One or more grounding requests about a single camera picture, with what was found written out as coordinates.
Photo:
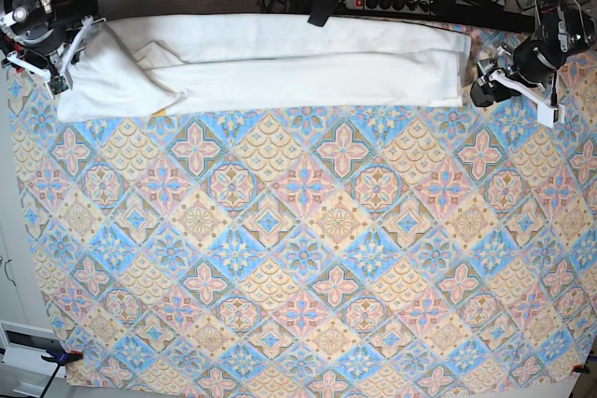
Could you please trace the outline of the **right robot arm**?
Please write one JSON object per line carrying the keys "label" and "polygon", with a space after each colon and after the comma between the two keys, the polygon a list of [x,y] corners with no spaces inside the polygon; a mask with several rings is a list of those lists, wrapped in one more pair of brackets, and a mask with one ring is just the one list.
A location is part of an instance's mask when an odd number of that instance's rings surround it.
{"label": "right robot arm", "polygon": [[19,70],[64,75],[82,49],[84,26],[100,19],[98,0],[1,0],[1,52]]}

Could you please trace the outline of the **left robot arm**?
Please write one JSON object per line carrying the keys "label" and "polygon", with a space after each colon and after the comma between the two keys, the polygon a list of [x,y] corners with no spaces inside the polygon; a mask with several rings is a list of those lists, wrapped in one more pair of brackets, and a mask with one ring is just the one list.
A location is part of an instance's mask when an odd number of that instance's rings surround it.
{"label": "left robot arm", "polygon": [[489,107],[551,82],[549,104],[555,106],[559,69],[595,42],[595,21],[578,0],[535,0],[535,30],[514,48],[505,66],[495,58],[478,61],[470,98],[477,107]]}

